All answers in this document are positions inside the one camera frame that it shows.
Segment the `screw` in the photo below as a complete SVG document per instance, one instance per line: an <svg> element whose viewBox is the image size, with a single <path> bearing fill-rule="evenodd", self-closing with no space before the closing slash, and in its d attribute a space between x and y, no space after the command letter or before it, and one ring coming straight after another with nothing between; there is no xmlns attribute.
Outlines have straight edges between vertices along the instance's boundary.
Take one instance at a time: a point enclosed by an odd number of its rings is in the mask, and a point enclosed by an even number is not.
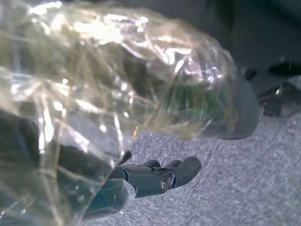
<svg viewBox="0 0 301 226"><path fill-rule="evenodd" d="M168 190L168 182L167 180L161 180L160 182L160 187L162 192L166 192Z"/></svg>

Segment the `wrapped object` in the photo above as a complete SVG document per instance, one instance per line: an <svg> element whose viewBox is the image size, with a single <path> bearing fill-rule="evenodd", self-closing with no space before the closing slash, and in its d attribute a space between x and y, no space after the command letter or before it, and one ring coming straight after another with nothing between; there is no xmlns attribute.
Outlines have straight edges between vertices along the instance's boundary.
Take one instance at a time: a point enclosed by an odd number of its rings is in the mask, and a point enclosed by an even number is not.
<svg viewBox="0 0 301 226"><path fill-rule="evenodd" d="M220 137L238 120L232 58L187 24L79 1L2 0L0 11L1 129L14 128L1 145L3 216L78 225L138 129ZM65 142L82 157L61 157Z"/></svg>

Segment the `car floor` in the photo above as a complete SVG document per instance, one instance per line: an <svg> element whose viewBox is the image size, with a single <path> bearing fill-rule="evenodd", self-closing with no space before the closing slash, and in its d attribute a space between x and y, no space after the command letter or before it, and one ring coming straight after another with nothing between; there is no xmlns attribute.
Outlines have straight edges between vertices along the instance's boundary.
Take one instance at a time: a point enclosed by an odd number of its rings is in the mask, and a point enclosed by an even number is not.
<svg viewBox="0 0 301 226"><path fill-rule="evenodd" d="M198 157L192 182L164 195L136 199L127 210L84 226L301 225L301 113L261 117L242 140L143 134L131 163Z"/></svg>

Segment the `black plastic part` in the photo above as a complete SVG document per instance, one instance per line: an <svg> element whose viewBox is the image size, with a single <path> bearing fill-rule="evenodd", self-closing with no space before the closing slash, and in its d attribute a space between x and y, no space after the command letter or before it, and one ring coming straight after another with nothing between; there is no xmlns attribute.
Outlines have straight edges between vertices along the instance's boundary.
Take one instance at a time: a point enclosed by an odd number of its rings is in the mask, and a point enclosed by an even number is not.
<svg viewBox="0 0 301 226"><path fill-rule="evenodd" d="M122 165L126 163L127 161L130 160L132 158L132 154L130 151L127 151L124 156L123 156L123 159L119 163L119 165Z"/></svg>
<svg viewBox="0 0 301 226"><path fill-rule="evenodd" d="M177 167L170 166L167 169L171 169L174 173L175 183L173 188L177 188L192 181L201 169L201 164L195 157L189 157Z"/></svg>
<svg viewBox="0 0 301 226"><path fill-rule="evenodd" d="M201 162L195 157L189 157L184 161L174 160L164 168L156 160L149 160L143 165L118 166L109 179L126 180L136 189L136 198L142 198L186 185L201 169Z"/></svg>
<svg viewBox="0 0 301 226"><path fill-rule="evenodd" d="M260 95L259 102L265 116L289 117L301 110L301 91L290 83L284 83Z"/></svg>
<svg viewBox="0 0 301 226"><path fill-rule="evenodd" d="M164 193L161 189L161 184L165 178L161 174L152 173L152 168L129 165L122 169L127 174L126 181L136 189L136 198Z"/></svg>

